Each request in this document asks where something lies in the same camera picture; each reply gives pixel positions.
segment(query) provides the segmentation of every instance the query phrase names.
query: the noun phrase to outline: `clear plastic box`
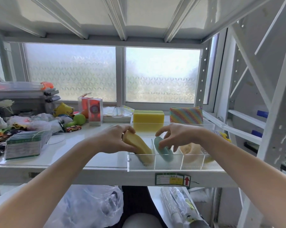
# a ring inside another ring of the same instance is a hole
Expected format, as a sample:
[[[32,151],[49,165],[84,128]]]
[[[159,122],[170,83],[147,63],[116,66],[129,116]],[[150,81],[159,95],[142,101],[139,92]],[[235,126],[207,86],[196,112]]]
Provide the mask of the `clear plastic box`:
[[[208,162],[209,155],[204,154],[186,154],[183,155],[179,150],[173,154],[171,161],[166,161],[163,155],[160,155],[154,147],[155,133],[159,128],[169,125],[168,123],[132,123],[131,124],[136,134],[139,135],[144,142],[151,148],[153,154],[134,154],[128,153],[127,156],[127,170],[128,171],[162,171],[174,172],[180,170],[196,171],[207,169],[214,166],[217,169],[219,166],[216,162]],[[199,124],[193,126],[202,126],[208,130],[213,130],[215,125]]]

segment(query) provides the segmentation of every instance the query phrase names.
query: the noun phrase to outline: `white flower decoration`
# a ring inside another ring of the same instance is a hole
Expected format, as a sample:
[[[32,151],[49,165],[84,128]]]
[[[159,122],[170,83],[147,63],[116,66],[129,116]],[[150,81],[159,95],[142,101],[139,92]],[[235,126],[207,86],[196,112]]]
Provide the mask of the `white flower decoration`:
[[[0,107],[6,108],[11,114],[13,114],[11,106],[13,105],[14,101],[11,99],[6,99],[0,101]]]

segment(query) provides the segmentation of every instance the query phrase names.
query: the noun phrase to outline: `stack of cards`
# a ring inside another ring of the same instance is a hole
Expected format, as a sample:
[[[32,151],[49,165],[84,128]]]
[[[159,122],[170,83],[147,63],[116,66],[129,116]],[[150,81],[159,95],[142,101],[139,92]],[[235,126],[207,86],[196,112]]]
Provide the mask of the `stack of cards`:
[[[13,135],[6,142],[5,159],[38,156],[51,135],[50,130],[27,131]]]

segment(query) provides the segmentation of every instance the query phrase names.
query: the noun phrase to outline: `red arrow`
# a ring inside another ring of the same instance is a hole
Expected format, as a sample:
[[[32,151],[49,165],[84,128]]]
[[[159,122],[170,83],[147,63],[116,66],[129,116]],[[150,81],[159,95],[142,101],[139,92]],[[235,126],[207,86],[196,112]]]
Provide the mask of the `red arrow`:
[[[188,177],[186,177],[184,180],[185,180],[185,185],[187,186],[188,185],[187,183],[189,181]]]

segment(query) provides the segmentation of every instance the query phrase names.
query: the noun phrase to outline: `yellow plush toy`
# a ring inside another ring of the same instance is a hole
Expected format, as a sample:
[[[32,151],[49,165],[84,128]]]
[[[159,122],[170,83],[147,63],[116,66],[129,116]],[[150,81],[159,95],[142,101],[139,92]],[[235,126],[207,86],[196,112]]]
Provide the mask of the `yellow plush toy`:
[[[73,116],[74,108],[66,105],[65,103],[61,103],[57,108],[53,110],[53,116],[58,117],[60,114],[65,114],[68,116]]]

